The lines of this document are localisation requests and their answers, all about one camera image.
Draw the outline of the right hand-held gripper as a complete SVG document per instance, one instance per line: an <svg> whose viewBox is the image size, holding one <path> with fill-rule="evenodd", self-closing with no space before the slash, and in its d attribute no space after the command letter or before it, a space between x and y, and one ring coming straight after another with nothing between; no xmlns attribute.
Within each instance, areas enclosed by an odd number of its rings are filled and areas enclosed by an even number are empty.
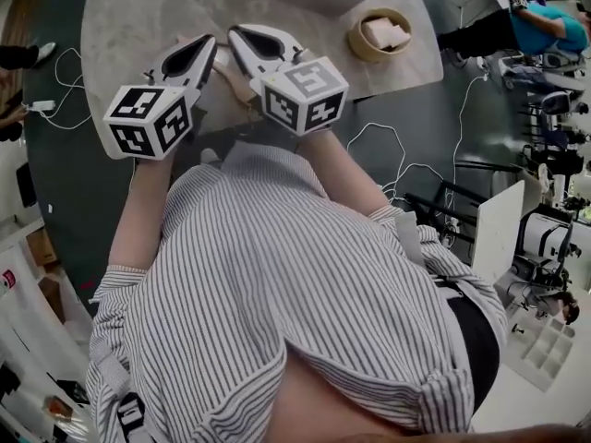
<svg viewBox="0 0 591 443"><path fill-rule="evenodd" d="M340 118L349 84L328 57L311 57L290 33L267 25L234 25L227 39L266 117L299 137Z"/></svg>

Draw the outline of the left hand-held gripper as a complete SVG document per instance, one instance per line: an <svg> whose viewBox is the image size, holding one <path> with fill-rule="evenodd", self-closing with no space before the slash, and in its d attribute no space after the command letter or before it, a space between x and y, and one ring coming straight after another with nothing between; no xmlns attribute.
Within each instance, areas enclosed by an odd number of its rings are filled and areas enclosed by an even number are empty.
<svg viewBox="0 0 591 443"><path fill-rule="evenodd" d="M102 143L114 159L161 161L193 128L191 110L208 81L217 41L211 34L178 43L153 63L158 85L125 85L103 117Z"/></svg>

